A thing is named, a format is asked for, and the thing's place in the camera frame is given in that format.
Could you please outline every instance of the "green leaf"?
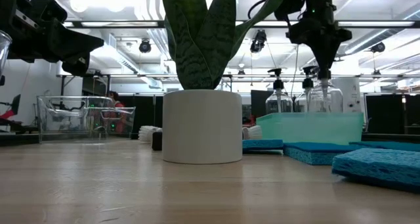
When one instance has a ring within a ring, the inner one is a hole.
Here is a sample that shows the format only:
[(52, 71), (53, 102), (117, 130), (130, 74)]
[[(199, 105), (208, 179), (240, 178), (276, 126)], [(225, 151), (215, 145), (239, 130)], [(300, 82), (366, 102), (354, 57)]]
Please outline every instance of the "green leaf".
[(232, 52), (235, 34), (236, 0), (213, 0), (204, 23), (195, 38), (203, 53), (213, 80), (213, 88), (221, 81)]
[(179, 30), (175, 36), (177, 40), (175, 63), (180, 84), (184, 89), (214, 89), (209, 67), (200, 49), (192, 40), (186, 17), (178, 5), (175, 5), (175, 12), (177, 14), (175, 24)]
[(190, 27), (190, 35), (195, 38), (203, 24), (205, 15), (207, 14), (207, 4), (205, 0), (163, 0), (165, 12), (169, 23), (173, 24), (177, 21), (174, 12), (175, 4), (180, 7), (185, 15), (185, 19)]
[(253, 18), (247, 22), (244, 22), (243, 24), (240, 24), (239, 26), (236, 26), (234, 47), (230, 55), (231, 59), (236, 55), (239, 48), (241, 47), (242, 41), (248, 30), (256, 23), (264, 20), (267, 16), (272, 14), (280, 6), (280, 4), (282, 4), (282, 2), (283, 0), (266, 0), (260, 11)]
[(169, 47), (169, 54), (171, 55), (172, 60), (176, 60), (175, 54), (177, 51), (177, 41), (175, 36), (173, 35), (173, 31), (171, 28), (171, 24), (168, 21), (168, 18), (165, 18), (165, 29), (168, 35), (168, 47)]

